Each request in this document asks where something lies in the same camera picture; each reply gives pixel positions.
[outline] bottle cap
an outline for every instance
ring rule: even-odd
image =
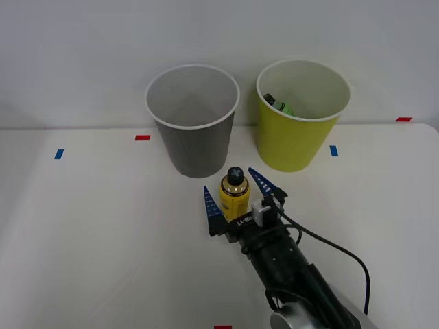
[[[263,98],[269,103],[270,105],[273,105],[276,101],[271,94],[265,94]]]
[[[239,167],[231,167],[227,171],[227,182],[230,185],[240,185],[244,181],[244,172]]]

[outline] yellow bottle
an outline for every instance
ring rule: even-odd
[[[244,215],[247,212],[250,185],[239,167],[231,167],[221,180],[219,188],[221,210],[227,222]]]

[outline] cup rim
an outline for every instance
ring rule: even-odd
[[[261,81],[261,78],[263,77],[263,75],[265,74],[265,72],[267,72],[269,69],[271,69],[273,66],[277,66],[279,64],[285,63],[285,62],[309,62],[309,63],[313,63],[313,64],[317,64],[320,66],[323,66],[324,68],[332,71],[334,74],[338,75],[338,77],[340,77],[340,79],[342,79],[344,81],[344,83],[346,84],[346,86],[348,87],[348,91],[349,91],[349,101],[351,100],[351,88],[349,87],[349,83],[346,81],[346,79],[344,79],[337,71],[333,70],[332,68],[330,68],[327,65],[321,64],[319,62],[313,61],[313,60],[308,60],[308,59],[303,59],[303,58],[287,58],[285,60],[278,60],[277,62],[271,63],[270,65],[266,66],[258,75],[258,78],[256,80],[256,91],[258,93],[259,99],[264,103],[264,105],[266,105],[271,111],[275,112],[276,114],[281,115],[282,117],[291,119],[291,120],[297,120],[297,121],[305,121],[305,122],[322,122],[322,121],[328,121],[331,119],[334,119],[336,117],[339,117],[340,114],[343,112],[343,110],[347,107],[348,103],[344,106],[344,108],[342,108],[339,112],[329,116],[329,117],[325,117],[325,118],[318,118],[318,119],[306,119],[306,118],[300,118],[300,117],[292,117],[291,115],[285,114],[283,112],[280,112],[278,110],[276,110],[274,107],[272,107],[264,98],[263,95],[259,89],[259,84]]]
[[[154,82],[156,82],[158,79],[160,79],[162,76],[164,76],[165,74],[167,74],[169,72],[172,72],[172,71],[175,71],[175,70],[178,70],[178,69],[185,68],[185,67],[190,67],[190,66],[197,66],[197,67],[204,67],[204,68],[207,68],[207,69],[213,69],[213,70],[219,71],[220,73],[222,73],[226,77],[228,77],[232,81],[232,83],[235,85],[235,88],[236,88],[236,91],[237,91],[236,102],[235,102],[235,104],[233,104],[233,106],[232,106],[230,111],[228,111],[224,116],[222,116],[221,118],[219,118],[218,120],[216,120],[214,122],[206,123],[204,125],[191,125],[191,126],[173,125],[172,123],[168,123],[168,122],[158,118],[154,113],[152,113],[152,111],[150,110],[150,107],[147,104],[147,94],[148,94],[148,91],[150,90],[152,84]],[[158,75],[156,75],[154,77],[154,79],[152,79],[152,81],[146,87],[145,94],[143,96],[143,105],[148,110],[148,112],[150,113],[152,118],[155,121],[158,121],[159,123],[161,123],[162,125],[165,125],[167,127],[174,128],[174,129],[179,129],[179,130],[198,130],[198,129],[212,127],[212,126],[217,125],[218,123],[221,123],[222,121],[226,120],[236,110],[236,107],[238,106],[240,98],[241,98],[241,93],[239,92],[238,83],[233,78],[233,76],[230,73],[225,72],[225,70],[219,69],[219,68],[211,66],[211,65],[206,65],[206,64],[183,64],[183,65],[173,66],[173,67],[171,67],[171,68],[169,68],[167,70],[164,70],[163,72],[161,72]]]

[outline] white table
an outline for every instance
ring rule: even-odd
[[[202,187],[218,200],[237,165],[283,188],[290,217],[365,261],[378,327],[435,328],[439,134],[338,125],[307,169],[281,173],[262,162],[254,133],[234,128],[224,168],[195,180],[172,167],[156,130],[1,131],[1,327],[268,329],[250,261],[207,230]],[[362,308],[354,260],[308,236],[300,248]]]

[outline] blue tape marker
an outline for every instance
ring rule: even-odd
[[[329,145],[329,149],[331,150],[332,156],[338,156],[337,147],[335,145]]]
[[[59,150],[56,152],[55,160],[59,160],[59,159],[61,159],[63,153],[64,153],[64,149],[59,149]]]

